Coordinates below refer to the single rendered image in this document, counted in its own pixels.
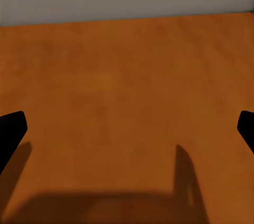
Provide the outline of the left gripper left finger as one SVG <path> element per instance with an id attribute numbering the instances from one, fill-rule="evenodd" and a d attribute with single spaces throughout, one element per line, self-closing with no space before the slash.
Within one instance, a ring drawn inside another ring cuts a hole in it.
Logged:
<path id="1" fill-rule="evenodd" d="M 0 117 L 0 174 L 28 130 L 23 111 Z"/>

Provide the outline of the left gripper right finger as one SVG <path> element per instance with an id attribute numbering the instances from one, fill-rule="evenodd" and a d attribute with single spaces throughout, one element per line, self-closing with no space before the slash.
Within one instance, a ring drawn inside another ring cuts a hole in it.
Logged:
<path id="1" fill-rule="evenodd" d="M 237 129 L 254 153 L 254 113 L 242 111 L 238 120 Z"/>

